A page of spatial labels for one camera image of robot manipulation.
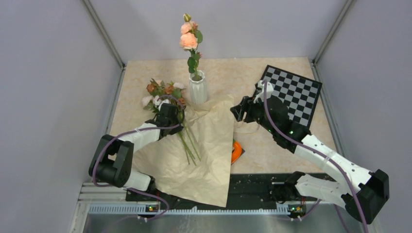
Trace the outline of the orange paper flower bouquet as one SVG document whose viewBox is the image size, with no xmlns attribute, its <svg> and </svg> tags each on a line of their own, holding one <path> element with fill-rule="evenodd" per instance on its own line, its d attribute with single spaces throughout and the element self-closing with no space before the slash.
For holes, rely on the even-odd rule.
<svg viewBox="0 0 412 233">
<path fill-rule="evenodd" d="M 225 207 L 231 171 L 232 95 L 188 102 L 184 129 L 134 154 L 133 169 L 155 178 L 157 189 L 195 202 Z"/>
</svg>

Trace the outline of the peach pink flower stem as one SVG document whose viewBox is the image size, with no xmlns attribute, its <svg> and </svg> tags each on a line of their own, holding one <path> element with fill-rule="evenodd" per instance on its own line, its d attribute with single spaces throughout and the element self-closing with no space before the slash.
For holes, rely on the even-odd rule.
<svg viewBox="0 0 412 233">
<path fill-rule="evenodd" d="M 181 36 L 179 46 L 184 51 L 188 51 L 190 56 L 187 60 L 189 73 L 192 75 L 191 79 L 198 82 L 202 79 L 199 74 L 198 66 L 201 53 L 198 51 L 198 46 L 203 41 L 203 34 L 198 29 L 198 24 L 192 20 L 188 13 L 183 14 L 184 23 L 180 28 Z"/>
</svg>

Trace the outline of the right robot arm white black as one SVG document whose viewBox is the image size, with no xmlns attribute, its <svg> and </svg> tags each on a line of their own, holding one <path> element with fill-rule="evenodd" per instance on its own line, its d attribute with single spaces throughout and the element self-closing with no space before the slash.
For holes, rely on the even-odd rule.
<svg viewBox="0 0 412 233">
<path fill-rule="evenodd" d="M 359 222 L 371 224 L 389 199 L 389 176 L 381 169 L 372 172 L 347 160 L 323 144 L 308 127 L 288 116 L 288 108 L 277 97 L 266 102 L 245 96 L 230 108 L 236 121 L 256 122 L 282 148 L 317 165 L 333 180 L 322 180 L 294 172 L 285 182 L 291 200 L 314 197 L 344 208 Z"/>
</svg>

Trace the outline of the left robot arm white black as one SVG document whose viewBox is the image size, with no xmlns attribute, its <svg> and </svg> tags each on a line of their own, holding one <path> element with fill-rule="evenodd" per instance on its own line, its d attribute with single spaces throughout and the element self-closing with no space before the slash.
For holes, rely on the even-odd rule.
<svg viewBox="0 0 412 233">
<path fill-rule="evenodd" d="M 143 200 L 153 199 L 155 179 L 132 169 L 134 153 L 150 143 L 182 131 L 183 119 L 181 108 L 162 103 L 155 117 L 140 127 L 117 136 L 104 135 L 89 167 L 93 183 L 97 187 L 134 189 Z"/>
</svg>

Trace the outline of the white ribbed vase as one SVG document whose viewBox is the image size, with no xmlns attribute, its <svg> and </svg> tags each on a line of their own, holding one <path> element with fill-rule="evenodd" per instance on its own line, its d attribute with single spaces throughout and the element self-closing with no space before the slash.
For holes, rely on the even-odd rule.
<svg viewBox="0 0 412 233">
<path fill-rule="evenodd" d="M 191 102 L 194 104 L 202 104 L 207 102 L 208 99 L 207 81 L 205 74 L 201 70 L 198 70 L 198 75 L 201 77 L 199 81 L 194 80 L 194 75 L 194 73 L 189 75 L 189 91 Z"/>
</svg>

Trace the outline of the artificial flower bunch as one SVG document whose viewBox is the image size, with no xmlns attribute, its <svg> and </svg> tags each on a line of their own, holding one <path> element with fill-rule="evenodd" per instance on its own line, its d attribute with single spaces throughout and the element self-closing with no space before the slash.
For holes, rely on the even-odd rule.
<svg viewBox="0 0 412 233">
<path fill-rule="evenodd" d="M 189 132 L 189 126 L 185 120 L 186 103 L 182 91 L 186 88 L 182 83 L 169 82 L 151 79 L 146 86 L 149 96 L 142 99 L 144 110 L 149 110 L 155 114 L 150 120 L 151 123 L 160 127 L 174 126 L 170 130 L 161 130 L 161 137 L 177 134 L 180 139 L 188 164 L 196 165 L 196 161 L 201 161 L 195 143 L 194 135 Z"/>
</svg>

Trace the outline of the black grey checkerboard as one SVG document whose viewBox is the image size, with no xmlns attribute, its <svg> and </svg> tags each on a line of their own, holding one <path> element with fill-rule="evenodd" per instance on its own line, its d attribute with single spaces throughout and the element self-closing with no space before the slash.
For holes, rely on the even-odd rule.
<svg viewBox="0 0 412 233">
<path fill-rule="evenodd" d="M 289 118 L 309 128 L 323 84 L 271 65 L 261 79 L 273 87 L 272 96 L 287 106 Z"/>
</svg>

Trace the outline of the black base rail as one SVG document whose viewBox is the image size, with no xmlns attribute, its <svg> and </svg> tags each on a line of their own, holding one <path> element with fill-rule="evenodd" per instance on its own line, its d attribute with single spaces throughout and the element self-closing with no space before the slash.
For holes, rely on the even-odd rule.
<svg viewBox="0 0 412 233">
<path fill-rule="evenodd" d="M 225 207 L 200 203 L 152 190 L 152 194 L 164 199 L 171 210 L 272 210 L 286 202 L 298 205 L 316 198 L 303 197 L 292 187 L 295 176 L 301 172 L 280 174 L 232 174 L 229 180 Z"/>
</svg>

